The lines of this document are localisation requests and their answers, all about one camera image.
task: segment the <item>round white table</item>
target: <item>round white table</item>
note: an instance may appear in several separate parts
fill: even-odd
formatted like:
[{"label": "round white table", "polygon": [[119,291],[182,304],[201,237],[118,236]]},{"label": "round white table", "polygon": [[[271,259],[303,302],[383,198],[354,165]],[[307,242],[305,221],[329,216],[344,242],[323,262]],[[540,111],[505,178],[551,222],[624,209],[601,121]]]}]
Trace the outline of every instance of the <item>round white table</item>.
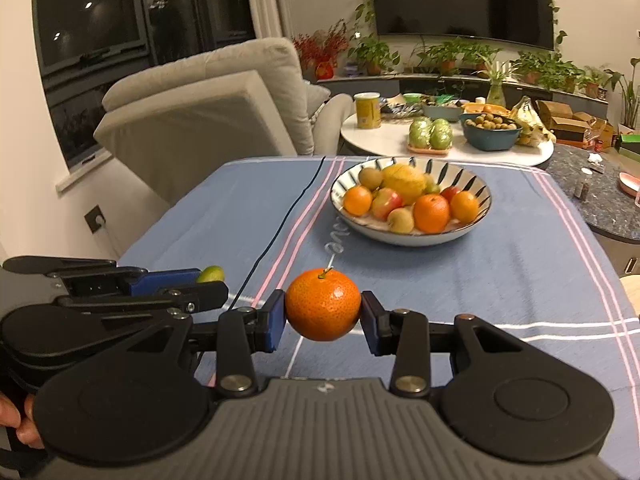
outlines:
[{"label": "round white table", "polygon": [[356,115],[352,115],[342,124],[342,138],[354,147],[367,153],[380,156],[428,156],[460,162],[508,162],[522,166],[538,166],[549,160],[554,153],[554,145],[548,140],[537,148],[514,146],[506,152],[481,152],[468,142],[462,133],[460,123],[452,123],[453,147],[447,155],[418,155],[407,149],[409,126],[413,119],[383,120],[382,126],[375,130],[359,130]]}]

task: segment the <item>pink dish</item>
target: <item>pink dish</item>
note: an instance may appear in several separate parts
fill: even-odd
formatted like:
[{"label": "pink dish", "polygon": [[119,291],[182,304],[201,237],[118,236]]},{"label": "pink dish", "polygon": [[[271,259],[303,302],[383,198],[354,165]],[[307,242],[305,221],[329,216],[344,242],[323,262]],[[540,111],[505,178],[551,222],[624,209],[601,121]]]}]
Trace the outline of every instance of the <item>pink dish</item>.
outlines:
[{"label": "pink dish", "polygon": [[638,194],[638,190],[640,189],[640,178],[636,178],[628,173],[620,173],[618,179],[622,191],[635,198],[636,194]]}]

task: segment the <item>black cable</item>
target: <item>black cable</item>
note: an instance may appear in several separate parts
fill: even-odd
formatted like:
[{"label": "black cable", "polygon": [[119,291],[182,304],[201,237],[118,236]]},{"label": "black cable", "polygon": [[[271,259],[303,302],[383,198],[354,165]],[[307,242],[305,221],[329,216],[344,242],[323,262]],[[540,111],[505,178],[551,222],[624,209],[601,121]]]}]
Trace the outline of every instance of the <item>black cable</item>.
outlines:
[{"label": "black cable", "polygon": [[320,169],[322,168],[322,165],[324,164],[324,160],[326,159],[326,157],[324,156],[322,158],[322,160],[320,160],[320,165],[318,166],[318,169],[316,170],[316,174],[314,175],[314,177],[311,179],[311,182],[305,187],[305,189],[302,190],[302,193],[300,193],[300,196],[296,199],[296,201],[291,205],[291,207],[289,208],[289,210],[287,211],[287,214],[284,215],[284,218],[282,219],[282,223],[280,224],[280,227],[278,228],[278,230],[276,231],[276,234],[273,235],[273,238],[271,239],[271,242],[269,242],[269,245],[267,245],[267,248],[262,252],[262,254],[260,256],[258,256],[258,259],[255,261],[254,266],[252,267],[251,271],[249,272],[248,276],[246,277],[246,279],[244,280],[244,283],[242,284],[242,286],[240,287],[240,290],[238,290],[238,292],[236,293],[236,297],[234,298],[234,300],[231,302],[231,305],[229,306],[229,310],[231,310],[234,305],[236,304],[236,301],[238,301],[238,298],[240,297],[240,295],[242,294],[242,292],[244,291],[244,288],[246,287],[247,283],[249,283],[249,280],[251,279],[251,277],[254,275],[255,269],[258,268],[258,265],[260,265],[260,262],[262,261],[262,259],[267,255],[267,253],[269,252],[269,250],[271,249],[272,245],[275,243],[275,241],[277,240],[278,236],[280,235],[280,232],[282,231],[282,229],[284,228],[284,224],[286,224],[287,219],[289,218],[289,215],[291,214],[291,212],[293,211],[293,209],[295,208],[295,206],[298,204],[298,202],[300,202],[302,200],[302,197],[305,195],[305,193],[309,190],[309,188],[314,184],[314,182],[316,181],[316,178],[318,177],[318,174],[320,173]]}]

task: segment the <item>striped ceramic bowl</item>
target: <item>striped ceramic bowl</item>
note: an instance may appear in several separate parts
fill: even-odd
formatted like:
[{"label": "striped ceramic bowl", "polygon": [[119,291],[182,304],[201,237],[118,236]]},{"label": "striped ceramic bowl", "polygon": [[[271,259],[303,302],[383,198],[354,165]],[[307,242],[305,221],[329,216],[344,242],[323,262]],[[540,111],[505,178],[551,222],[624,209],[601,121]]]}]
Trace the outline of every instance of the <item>striped ceramic bowl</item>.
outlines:
[{"label": "striped ceramic bowl", "polygon": [[[428,235],[417,229],[411,234],[401,235],[390,232],[386,222],[376,220],[370,215],[358,218],[347,213],[342,207],[342,199],[347,190],[358,185],[358,174],[360,170],[362,168],[377,168],[382,170],[393,164],[408,164],[423,173],[430,173],[433,175],[435,181],[440,184],[440,189],[457,186],[461,190],[470,191],[478,197],[480,202],[480,213],[478,217],[473,223],[467,225],[462,225],[457,220],[452,220],[443,233],[436,235]],[[377,160],[368,160],[367,162],[353,166],[335,180],[331,190],[331,200],[338,214],[356,231],[380,242],[405,247],[439,245],[460,238],[474,229],[484,219],[489,209],[491,209],[492,202],[489,187],[472,171],[444,160],[408,156],[378,158]]]}]

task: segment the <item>wooden stool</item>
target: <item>wooden stool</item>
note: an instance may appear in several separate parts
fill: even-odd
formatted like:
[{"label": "wooden stool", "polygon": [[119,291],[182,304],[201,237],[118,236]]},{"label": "wooden stool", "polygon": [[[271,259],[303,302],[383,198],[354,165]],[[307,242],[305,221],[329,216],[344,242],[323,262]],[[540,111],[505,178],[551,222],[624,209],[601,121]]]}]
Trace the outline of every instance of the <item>wooden stool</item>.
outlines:
[{"label": "wooden stool", "polygon": [[640,276],[625,276],[620,278],[620,282],[625,289],[626,295],[634,306],[636,314],[640,316]]}]

